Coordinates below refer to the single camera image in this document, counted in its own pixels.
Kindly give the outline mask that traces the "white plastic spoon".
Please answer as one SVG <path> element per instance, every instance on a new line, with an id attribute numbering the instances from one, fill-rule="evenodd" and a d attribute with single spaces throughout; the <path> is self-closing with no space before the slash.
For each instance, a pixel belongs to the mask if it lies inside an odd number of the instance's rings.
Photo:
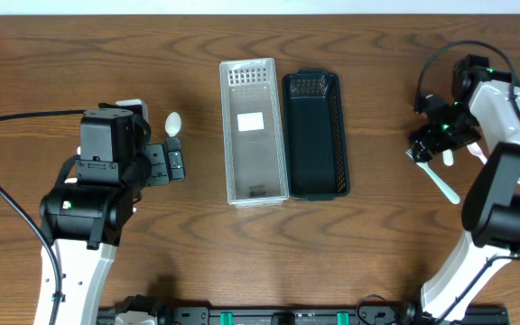
<path id="1" fill-rule="evenodd" d="M 164 129 L 169 137 L 175 137 L 181 131 L 181 126 L 181 116 L 177 112 L 172 112 L 166 118 Z"/>

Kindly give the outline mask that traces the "white plastic fork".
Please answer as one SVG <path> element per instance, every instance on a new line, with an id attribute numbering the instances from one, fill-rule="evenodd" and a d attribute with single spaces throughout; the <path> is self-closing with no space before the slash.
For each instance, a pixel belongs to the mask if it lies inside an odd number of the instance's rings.
<path id="1" fill-rule="evenodd" d="M 421 168 L 435 183 L 438 189 L 443 193 L 443 195 L 452 203 L 452 204 L 460 204 L 460 196 L 456 193 L 456 191 L 451 188 L 436 172 L 434 172 L 427 162 L 417 162 L 413 158 L 413 152 L 411 149 L 405 151 L 406 154 L 416 163 L 416 165 Z"/>
<path id="2" fill-rule="evenodd" d="M 441 153 L 442 155 L 442 160 L 443 160 L 443 163 L 446 165 L 446 166 L 452 166 L 454 164 L 454 157 L 453 157 L 453 152 L 452 150 L 448 149 L 448 150 L 445 150 Z"/>
<path id="3" fill-rule="evenodd" d="M 480 146 L 478 145 L 478 143 L 472 143 L 472 144 L 468 144 L 467 145 L 467 149 L 469 150 L 469 153 L 472 154 L 473 156 L 479 158 L 479 160 L 483 163 L 483 164 L 486 164 L 488 162 L 488 158 L 486 157 L 486 155 L 483 153 L 482 149 L 480 148 Z"/>

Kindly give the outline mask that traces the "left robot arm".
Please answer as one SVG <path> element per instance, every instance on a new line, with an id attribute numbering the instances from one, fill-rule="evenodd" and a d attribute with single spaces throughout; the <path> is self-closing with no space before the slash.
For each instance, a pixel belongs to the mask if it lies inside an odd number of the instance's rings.
<path id="1" fill-rule="evenodd" d="M 37 324 L 93 324 L 124 224 L 145 187 L 185 177 L 178 133 L 166 118 L 164 144 L 150 141 L 141 99 L 101 103 L 84 112 L 80 147 L 61 167 L 40 205 L 42 232 L 56 260 L 42 264 Z"/>

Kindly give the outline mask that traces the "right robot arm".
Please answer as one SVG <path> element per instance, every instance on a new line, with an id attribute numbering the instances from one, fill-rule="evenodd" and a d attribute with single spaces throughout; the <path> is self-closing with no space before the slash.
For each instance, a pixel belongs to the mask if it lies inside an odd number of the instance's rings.
<path id="1" fill-rule="evenodd" d="M 471 301 L 505 265 L 520 260 L 520 81 L 468 55 L 453 67 L 450 104 L 419 96 L 414 110 L 428 118 L 409 135 L 408 155 L 422 169 L 439 153 L 485 140 L 489 157 L 462 200 L 464 231 L 439 272 L 422 285 L 402 324 L 460 322 Z"/>

